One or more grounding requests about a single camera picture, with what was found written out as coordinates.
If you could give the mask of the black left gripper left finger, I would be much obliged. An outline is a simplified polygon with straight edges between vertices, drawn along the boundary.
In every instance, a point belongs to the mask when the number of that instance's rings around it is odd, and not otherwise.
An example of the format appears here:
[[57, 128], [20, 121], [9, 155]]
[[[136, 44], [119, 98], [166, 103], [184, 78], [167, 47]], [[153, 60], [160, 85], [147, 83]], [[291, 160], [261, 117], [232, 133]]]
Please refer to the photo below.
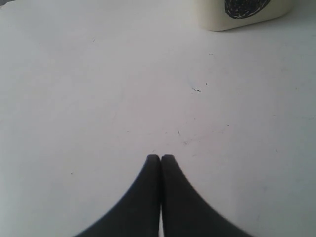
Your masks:
[[124, 196], [79, 237], [158, 237], [161, 204], [161, 162], [148, 155]]

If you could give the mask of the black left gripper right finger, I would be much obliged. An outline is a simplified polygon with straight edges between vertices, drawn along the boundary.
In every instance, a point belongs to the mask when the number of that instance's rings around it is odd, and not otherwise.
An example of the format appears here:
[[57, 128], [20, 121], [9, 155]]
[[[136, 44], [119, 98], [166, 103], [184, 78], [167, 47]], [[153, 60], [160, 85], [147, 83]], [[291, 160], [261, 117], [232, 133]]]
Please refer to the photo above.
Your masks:
[[166, 237], [249, 237], [193, 188], [173, 155], [161, 158], [161, 211]]

